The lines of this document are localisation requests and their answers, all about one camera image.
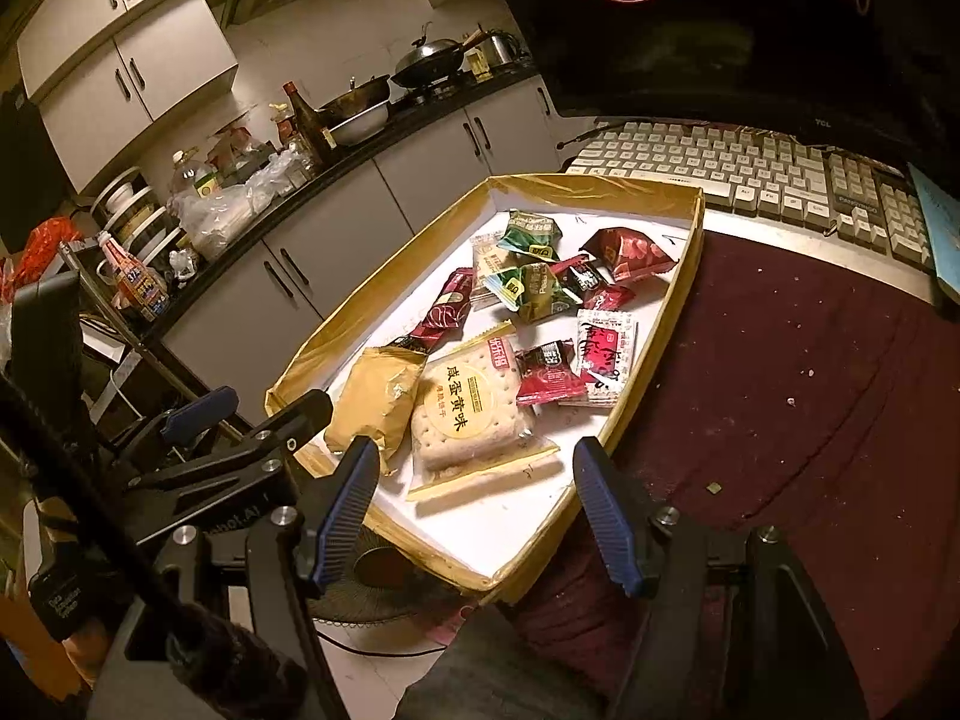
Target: keyboard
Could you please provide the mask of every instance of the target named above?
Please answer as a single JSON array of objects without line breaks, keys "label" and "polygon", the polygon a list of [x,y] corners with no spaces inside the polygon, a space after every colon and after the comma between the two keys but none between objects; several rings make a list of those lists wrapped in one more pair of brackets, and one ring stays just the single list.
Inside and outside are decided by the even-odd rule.
[{"label": "keyboard", "polygon": [[626,122],[588,143],[566,172],[700,187],[713,208],[801,226],[933,270],[909,181],[894,167],[832,146],[747,127]]}]

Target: red candy wrapper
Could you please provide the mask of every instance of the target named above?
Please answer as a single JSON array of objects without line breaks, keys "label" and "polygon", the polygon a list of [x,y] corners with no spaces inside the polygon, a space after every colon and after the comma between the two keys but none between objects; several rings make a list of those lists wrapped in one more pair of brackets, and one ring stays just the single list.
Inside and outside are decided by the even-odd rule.
[{"label": "red candy wrapper", "polygon": [[585,396],[587,383],[574,376],[570,368],[574,353],[573,341],[551,341],[534,349],[517,352],[521,377],[517,405],[532,406]]},{"label": "red candy wrapper", "polygon": [[665,274],[677,264],[645,234],[627,227],[597,230],[581,248],[606,265],[617,283]]},{"label": "red candy wrapper", "polygon": [[634,297],[632,290],[608,282],[591,259],[588,254],[578,254],[550,269],[560,284],[582,300],[584,308],[615,311]]},{"label": "red candy wrapper", "polygon": [[433,301],[424,320],[412,332],[391,341],[389,346],[429,354],[443,341],[449,330],[464,326],[470,310],[470,292],[473,290],[473,270],[458,268],[446,279],[443,290]]}]

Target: blue book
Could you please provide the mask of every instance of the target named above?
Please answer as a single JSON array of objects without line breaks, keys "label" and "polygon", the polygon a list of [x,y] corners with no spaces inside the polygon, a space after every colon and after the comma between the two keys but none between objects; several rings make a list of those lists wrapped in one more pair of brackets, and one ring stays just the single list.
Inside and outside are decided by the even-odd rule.
[{"label": "blue book", "polygon": [[910,175],[923,209],[937,282],[953,302],[960,303],[960,201],[913,165]]}]

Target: frying pan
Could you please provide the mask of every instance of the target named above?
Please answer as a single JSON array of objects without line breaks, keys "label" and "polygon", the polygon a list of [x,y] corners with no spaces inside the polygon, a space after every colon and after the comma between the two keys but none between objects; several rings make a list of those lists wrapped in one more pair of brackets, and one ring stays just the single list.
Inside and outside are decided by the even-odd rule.
[{"label": "frying pan", "polygon": [[391,79],[397,86],[404,89],[419,89],[434,81],[445,79],[456,73],[464,62],[464,52],[483,43],[488,34],[476,30],[464,43],[458,43],[448,38],[440,38],[430,43],[426,42],[426,28],[424,34],[413,42],[414,50],[397,62],[394,77]]}]

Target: green snack bag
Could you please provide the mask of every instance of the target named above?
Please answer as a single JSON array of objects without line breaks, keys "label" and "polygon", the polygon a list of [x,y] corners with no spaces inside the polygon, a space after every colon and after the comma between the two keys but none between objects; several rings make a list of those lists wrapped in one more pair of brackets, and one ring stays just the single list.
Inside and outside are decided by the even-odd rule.
[{"label": "green snack bag", "polygon": [[507,231],[497,245],[507,251],[529,254],[538,260],[555,263],[560,260],[557,242],[562,234],[552,218],[526,211],[510,211]]},{"label": "green snack bag", "polygon": [[499,271],[487,276],[486,284],[507,308],[528,323],[581,305],[577,295],[560,284],[546,263]]}]

